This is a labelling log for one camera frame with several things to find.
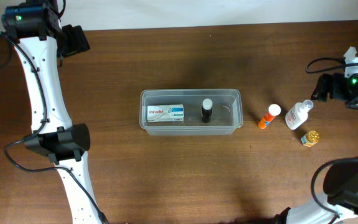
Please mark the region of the white spray bottle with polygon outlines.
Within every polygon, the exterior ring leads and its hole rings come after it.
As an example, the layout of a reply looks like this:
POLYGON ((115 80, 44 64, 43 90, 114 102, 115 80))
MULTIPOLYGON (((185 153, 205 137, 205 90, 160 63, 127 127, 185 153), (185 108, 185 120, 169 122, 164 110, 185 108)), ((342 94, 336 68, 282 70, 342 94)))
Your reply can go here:
POLYGON ((308 113, 313 108, 314 104, 311 100, 296 103, 285 115, 285 122, 291 130, 297 129, 307 119, 308 113))

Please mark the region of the black bottle white cap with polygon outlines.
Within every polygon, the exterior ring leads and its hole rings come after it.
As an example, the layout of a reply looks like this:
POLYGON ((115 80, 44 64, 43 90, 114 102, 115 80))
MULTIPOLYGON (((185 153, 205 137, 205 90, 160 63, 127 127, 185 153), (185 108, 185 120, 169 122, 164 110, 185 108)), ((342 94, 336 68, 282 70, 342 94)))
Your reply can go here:
POLYGON ((204 123, 208 123, 211 120, 213 102, 211 99, 206 98, 201 105, 201 120, 204 123))

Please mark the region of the white Panadol medicine box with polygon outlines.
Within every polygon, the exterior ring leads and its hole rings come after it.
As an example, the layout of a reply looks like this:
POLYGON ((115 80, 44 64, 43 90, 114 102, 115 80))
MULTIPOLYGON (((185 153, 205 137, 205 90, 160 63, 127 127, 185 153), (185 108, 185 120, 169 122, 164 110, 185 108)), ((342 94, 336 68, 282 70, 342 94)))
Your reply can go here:
POLYGON ((184 117, 183 105, 152 105, 147 107, 148 122, 183 121, 184 117))

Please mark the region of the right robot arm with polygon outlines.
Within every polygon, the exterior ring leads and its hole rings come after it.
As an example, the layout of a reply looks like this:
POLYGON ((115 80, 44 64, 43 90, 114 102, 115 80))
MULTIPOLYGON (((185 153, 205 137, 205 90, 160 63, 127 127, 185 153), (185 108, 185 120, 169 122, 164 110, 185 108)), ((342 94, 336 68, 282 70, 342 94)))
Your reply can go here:
MULTIPOLYGON (((320 75, 310 99, 296 103, 285 115, 287 126, 294 130, 303 124, 314 101, 337 99, 344 101, 346 108, 358 110, 358 57, 355 47, 349 47, 334 70, 342 73, 330 74, 330 69, 317 70, 320 75)), ((358 156, 335 159, 321 165, 313 174, 311 200, 299 207, 286 208, 275 215, 271 222, 292 223, 340 223, 358 217, 358 156)))

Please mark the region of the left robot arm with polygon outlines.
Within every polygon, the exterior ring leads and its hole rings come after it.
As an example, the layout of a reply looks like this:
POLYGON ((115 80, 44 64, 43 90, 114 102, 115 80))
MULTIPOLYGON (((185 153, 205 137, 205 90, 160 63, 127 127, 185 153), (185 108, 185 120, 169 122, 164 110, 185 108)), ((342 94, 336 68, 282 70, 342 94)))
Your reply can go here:
POLYGON ((6 38, 15 48, 25 74, 32 112, 31 134, 12 146, 49 159, 49 168, 30 169, 39 173, 57 171, 65 188, 73 223, 107 223, 96 203, 88 171, 90 132, 84 123, 73 124, 63 100, 58 68, 64 58, 90 49, 81 26, 61 25, 64 11, 56 1, 25 1, 9 6, 1 17, 6 38))

